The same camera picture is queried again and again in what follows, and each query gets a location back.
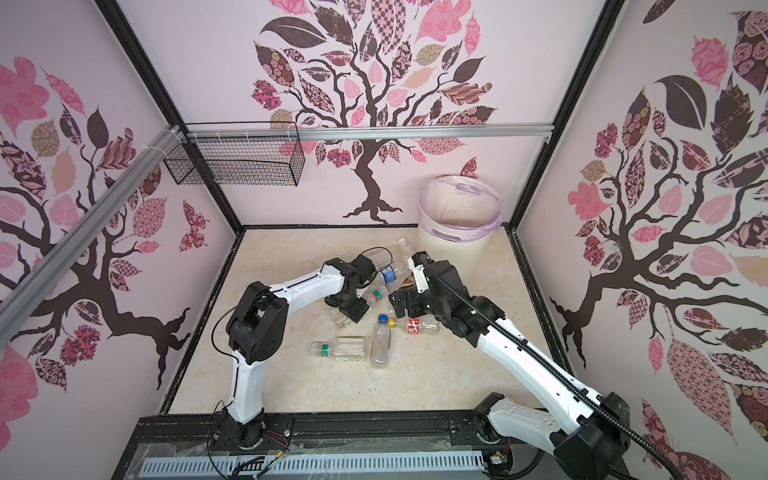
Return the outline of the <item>clear square plastic bottle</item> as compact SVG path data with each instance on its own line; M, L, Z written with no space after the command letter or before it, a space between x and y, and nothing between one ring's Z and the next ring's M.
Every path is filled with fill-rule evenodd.
M391 332L389 317L380 314L371 337L370 361L373 368L383 369L389 363Z

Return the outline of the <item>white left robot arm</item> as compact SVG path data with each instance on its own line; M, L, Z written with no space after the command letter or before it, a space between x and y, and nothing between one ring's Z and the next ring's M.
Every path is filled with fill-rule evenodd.
M223 408L220 430L226 445L250 450L266 433L263 384L268 360L283 342L288 317L323 300L357 323L369 310L360 293L376 273L372 260L360 254L350 262L333 258L284 283L253 282L246 288L225 328L233 358L232 395Z

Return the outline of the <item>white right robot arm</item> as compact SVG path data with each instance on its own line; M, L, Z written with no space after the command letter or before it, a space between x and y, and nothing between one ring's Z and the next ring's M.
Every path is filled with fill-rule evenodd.
M471 295L457 269L418 252L407 261L414 282L389 296L397 317L429 314L455 336L511 372L542 404L537 410L490 395L480 420L551 455L571 479L616 476L630 446L629 407L603 395L544 355L491 300Z

